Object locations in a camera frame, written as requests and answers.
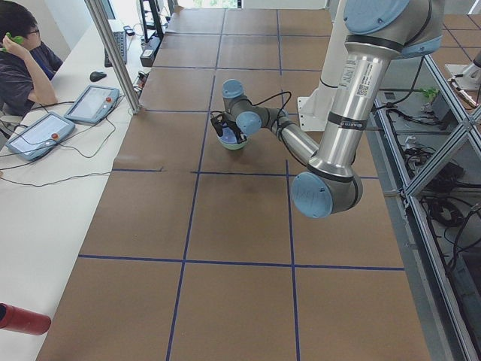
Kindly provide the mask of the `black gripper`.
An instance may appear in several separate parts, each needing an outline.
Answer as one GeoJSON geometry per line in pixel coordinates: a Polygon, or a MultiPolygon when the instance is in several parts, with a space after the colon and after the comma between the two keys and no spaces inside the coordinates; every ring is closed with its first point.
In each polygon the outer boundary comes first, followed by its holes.
{"type": "Polygon", "coordinates": [[[237,127],[237,124],[226,120],[223,122],[223,141],[225,143],[242,143],[242,132],[237,127]]]}

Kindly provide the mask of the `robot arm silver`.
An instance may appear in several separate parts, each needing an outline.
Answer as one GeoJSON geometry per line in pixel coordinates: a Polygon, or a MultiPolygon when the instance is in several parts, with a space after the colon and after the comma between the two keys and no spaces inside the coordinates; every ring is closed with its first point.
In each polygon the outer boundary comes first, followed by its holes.
{"type": "Polygon", "coordinates": [[[443,1],[347,1],[335,24],[346,29],[346,58],[319,143],[278,108],[254,105],[241,82],[222,85],[225,110],[211,118],[223,147],[236,150],[260,129],[276,135],[306,171],[292,182],[296,208],[310,218],[347,211],[363,187],[353,171],[355,154],[389,64],[433,53],[440,46],[443,1]]]}

